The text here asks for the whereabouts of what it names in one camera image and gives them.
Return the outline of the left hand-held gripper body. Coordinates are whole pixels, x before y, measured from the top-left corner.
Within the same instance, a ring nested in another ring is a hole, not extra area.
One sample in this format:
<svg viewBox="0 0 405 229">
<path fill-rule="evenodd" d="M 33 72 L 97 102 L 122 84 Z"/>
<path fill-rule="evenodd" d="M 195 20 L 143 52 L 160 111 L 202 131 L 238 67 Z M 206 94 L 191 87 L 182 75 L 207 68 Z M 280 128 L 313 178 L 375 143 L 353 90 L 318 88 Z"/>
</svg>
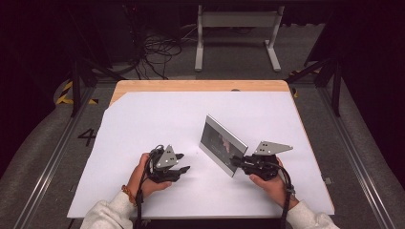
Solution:
<svg viewBox="0 0 405 229">
<path fill-rule="evenodd" d="M 172 170 L 179 162 L 180 155 L 176 155 L 171 145 L 164 147 L 158 145 L 149 154 L 150 161 L 147 163 L 147 176 L 156 183 L 165 181 L 176 182 L 180 176 L 180 170 Z"/>
</svg>

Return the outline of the person's left hand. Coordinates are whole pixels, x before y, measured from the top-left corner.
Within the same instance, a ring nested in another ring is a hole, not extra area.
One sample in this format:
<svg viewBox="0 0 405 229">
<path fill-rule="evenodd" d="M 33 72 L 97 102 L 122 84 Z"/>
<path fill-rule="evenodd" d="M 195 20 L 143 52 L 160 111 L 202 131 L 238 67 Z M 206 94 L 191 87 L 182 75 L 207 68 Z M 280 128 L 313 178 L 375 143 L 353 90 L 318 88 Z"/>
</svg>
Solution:
<svg viewBox="0 0 405 229">
<path fill-rule="evenodd" d="M 131 192 L 133 196 L 137 194 L 139 188 L 141 188 L 143 197 L 148 198 L 154 192 L 164 190 L 172 185 L 170 181 L 165 181 L 162 183 L 156 183 L 149 178 L 142 179 L 143 171 L 145 164 L 149 159 L 149 154 L 144 153 L 141 155 L 139 164 L 135 167 L 133 173 L 131 174 L 129 181 L 126 184 L 126 187 Z"/>
</svg>

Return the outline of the white metal desk frame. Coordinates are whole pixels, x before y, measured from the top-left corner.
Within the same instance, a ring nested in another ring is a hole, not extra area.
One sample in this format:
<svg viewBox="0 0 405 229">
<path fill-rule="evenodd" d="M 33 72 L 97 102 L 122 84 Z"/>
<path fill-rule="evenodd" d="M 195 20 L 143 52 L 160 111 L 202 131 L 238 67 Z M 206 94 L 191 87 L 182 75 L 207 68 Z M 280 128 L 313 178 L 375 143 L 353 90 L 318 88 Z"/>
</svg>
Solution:
<svg viewBox="0 0 405 229">
<path fill-rule="evenodd" d="M 281 71 L 281 66 L 274 50 L 275 40 L 285 7 L 270 11 L 204 11 L 203 6 L 198 7 L 197 17 L 197 48 L 195 71 L 203 69 L 203 29 L 204 28 L 270 28 L 270 37 L 264 42 L 272 68 L 275 72 Z"/>
</svg>

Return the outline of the wooden table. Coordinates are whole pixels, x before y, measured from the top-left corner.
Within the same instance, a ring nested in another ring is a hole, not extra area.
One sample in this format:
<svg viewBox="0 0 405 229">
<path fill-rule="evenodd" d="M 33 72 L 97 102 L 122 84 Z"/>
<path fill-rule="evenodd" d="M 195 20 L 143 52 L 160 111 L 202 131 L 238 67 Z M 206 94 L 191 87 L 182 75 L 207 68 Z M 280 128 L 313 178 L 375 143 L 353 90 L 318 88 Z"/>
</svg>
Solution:
<svg viewBox="0 0 405 229">
<path fill-rule="evenodd" d="M 120 155 L 171 144 L 184 154 L 189 171 L 145 206 L 152 217 L 268 217 L 280 210 L 249 178 L 230 177 L 201 148 L 207 115 L 213 116 L 253 153 L 268 140 L 292 146 L 280 158 L 299 198 L 318 212 L 334 206 L 309 144 L 300 115 L 284 81 L 122 81 L 122 94 L 109 108 L 111 133 Z"/>
</svg>

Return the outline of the white paper sheet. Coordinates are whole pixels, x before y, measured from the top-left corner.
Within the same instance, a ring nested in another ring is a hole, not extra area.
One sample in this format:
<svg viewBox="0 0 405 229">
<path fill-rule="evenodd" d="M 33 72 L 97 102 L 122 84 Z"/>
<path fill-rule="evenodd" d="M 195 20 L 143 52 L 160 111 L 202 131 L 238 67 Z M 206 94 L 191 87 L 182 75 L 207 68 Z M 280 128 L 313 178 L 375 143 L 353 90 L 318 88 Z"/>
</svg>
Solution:
<svg viewBox="0 0 405 229">
<path fill-rule="evenodd" d="M 229 176 L 202 151 L 203 126 L 214 117 L 250 151 L 263 141 L 289 146 L 279 155 L 297 197 L 315 212 L 333 214 L 328 189 L 288 92 L 127 93 L 104 113 L 75 192 L 69 217 L 82 218 L 100 200 L 112 199 L 141 154 L 171 145 L 187 173 L 142 205 L 147 219 L 278 218 L 269 200 L 243 171 Z"/>
</svg>

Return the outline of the grey metal floor rail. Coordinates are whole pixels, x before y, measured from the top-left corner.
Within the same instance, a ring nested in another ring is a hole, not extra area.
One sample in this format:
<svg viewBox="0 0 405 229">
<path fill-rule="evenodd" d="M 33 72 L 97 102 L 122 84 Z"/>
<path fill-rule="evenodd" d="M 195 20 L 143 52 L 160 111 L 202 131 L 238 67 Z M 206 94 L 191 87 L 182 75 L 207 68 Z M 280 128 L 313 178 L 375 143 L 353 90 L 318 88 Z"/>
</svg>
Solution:
<svg viewBox="0 0 405 229">
<path fill-rule="evenodd" d="M 53 176 L 60 164 L 60 161 L 66 153 L 66 148 L 74 132 L 74 129 L 79 119 L 81 118 L 94 91 L 95 91 L 94 87 L 85 88 L 83 90 L 83 95 L 79 99 L 81 105 L 76 110 L 75 115 L 69 118 L 68 123 L 61 137 L 59 138 L 50 159 L 48 160 L 42 174 L 40 175 L 39 179 L 37 180 L 33 188 L 30 198 L 26 202 L 23 210 L 19 215 L 18 220 L 16 221 L 12 229 L 28 229 L 34 214 L 36 213 L 43 197 L 45 196 L 53 180 Z"/>
<path fill-rule="evenodd" d="M 347 158 L 350 162 L 351 167 L 353 168 L 353 171 L 357 177 L 357 180 L 359 181 L 365 197 L 373 210 L 373 214 L 377 219 L 379 227 L 381 229 L 397 229 L 382 201 L 381 196 L 376 190 L 376 186 L 372 177 L 368 173 L 363 161 L 360 158 L 360 155 L 358 154 L 353 144 L 352 139 L 350 138 L 342 119 L 335 114 L 331 106 L 331 98 L 329 96 L 328 90 L 319 88 L 318 93 L 323 100 L 328 113 L 331 116 L 333 125 L 335 126 L 340 139 L 344 144 Z"/>
</svg>

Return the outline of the person's right hand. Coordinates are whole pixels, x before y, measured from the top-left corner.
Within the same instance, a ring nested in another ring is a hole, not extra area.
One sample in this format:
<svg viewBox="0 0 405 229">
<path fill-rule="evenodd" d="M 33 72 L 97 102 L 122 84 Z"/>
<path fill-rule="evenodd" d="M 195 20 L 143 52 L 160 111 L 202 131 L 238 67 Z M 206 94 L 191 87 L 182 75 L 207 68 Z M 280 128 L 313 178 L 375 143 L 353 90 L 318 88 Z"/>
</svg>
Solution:
<svg viewBox="0 0 405 229">
<path fill-rule="evenodd" d="M 274 203 L 282 208 L 285 207 L 287 189 L 286 184 L 280 176 L 268 181 L 265 181 L 254 174 L 250 175 L 249 178 L 253 183 L 262 188 Z"/>
</svg>

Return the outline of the black metal stand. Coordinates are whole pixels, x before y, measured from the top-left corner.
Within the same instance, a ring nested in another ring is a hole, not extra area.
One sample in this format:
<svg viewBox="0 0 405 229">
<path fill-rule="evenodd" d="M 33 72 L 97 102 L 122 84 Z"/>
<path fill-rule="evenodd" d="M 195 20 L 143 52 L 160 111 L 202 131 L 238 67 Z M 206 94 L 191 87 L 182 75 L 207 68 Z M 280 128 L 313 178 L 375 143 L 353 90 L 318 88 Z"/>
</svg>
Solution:
<svg viewBox="0 0 405 229">
<path fill-rule="evenodd" d="M 123 80 L 124 77 L 107 68 L 109 62 L 106 60 L 106 51 L 99 38 L 91 11 L 86 6 L 66 5 L 62 9 L 60 35 L 64 49 L 72 61 L 74 102 L 72 117 L 75 117 L 82 107 L 80 84 L 83 83 L 86 88 L 93 88 L 97 84 L 92 69 L 115 80 Z"/>
<path fill-rule="evenodd" d="M 336 116 L 340 116 L 339 102 L 340 102 L 340 88 L 341 88 L 341 66 L 337 58 L 327 58 L 325 60 L 317 61 L 314 64 L 304 68 L 299 73 L 289 76 L 285 81 L 290 84 L 298 79 L 301 79 L 311 72 L 319 70 L 319 74 L 314 79 L 316 87 L 326 87 L 331 79 L 332 92 L 331 92 L 331 107 Z"/>
</svg>

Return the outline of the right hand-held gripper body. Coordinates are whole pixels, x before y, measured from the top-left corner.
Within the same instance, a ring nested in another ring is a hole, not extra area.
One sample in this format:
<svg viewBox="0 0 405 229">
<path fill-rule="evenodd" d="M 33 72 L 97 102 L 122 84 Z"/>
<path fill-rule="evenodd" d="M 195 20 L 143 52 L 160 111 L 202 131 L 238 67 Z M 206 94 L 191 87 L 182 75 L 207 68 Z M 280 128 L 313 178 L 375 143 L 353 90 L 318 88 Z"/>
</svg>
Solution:
<svg viewBox="0 0 405 229">
<path fill-rule="evenodd" d="M 261 141 L 251 156 L 241 159 L 240 167 L 246 175 L 254 174 L 268 181 L 278 175 L 279 162 L 277 154 L 290 151 L 293 147 L 281 143 Z"/>
</svg>

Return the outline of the yellow and black floor tape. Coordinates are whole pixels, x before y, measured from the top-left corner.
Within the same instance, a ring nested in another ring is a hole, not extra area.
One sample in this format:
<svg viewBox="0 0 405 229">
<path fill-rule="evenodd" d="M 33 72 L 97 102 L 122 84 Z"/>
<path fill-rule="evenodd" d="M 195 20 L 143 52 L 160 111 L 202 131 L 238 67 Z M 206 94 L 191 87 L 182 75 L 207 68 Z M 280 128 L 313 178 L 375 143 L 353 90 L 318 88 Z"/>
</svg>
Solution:
<svg viewBox="0 0 405 229">
<path fill-rule="evenodd" d="M 288 74 L 288 80 L 289 80 L 288 84 L 291 84 L 292 81 L 290 79 L 298 73 L 299 73 L 299 71 L 292 71 Z M 292 93 L 293 98 L 299 97 L 298 91 L 295 87 L 291 87 L 291 93 Z"/>
<path fill-rule="evenodd" d="M 72 98 L 68 98 L 67 94 L 69 90 L 73 87 L 73 81 L 69 80 L 66 85 L 64 86 L 59 98 L 56 100 L 56 104 L 73 104 L 74 100 Z"/>
</svg>

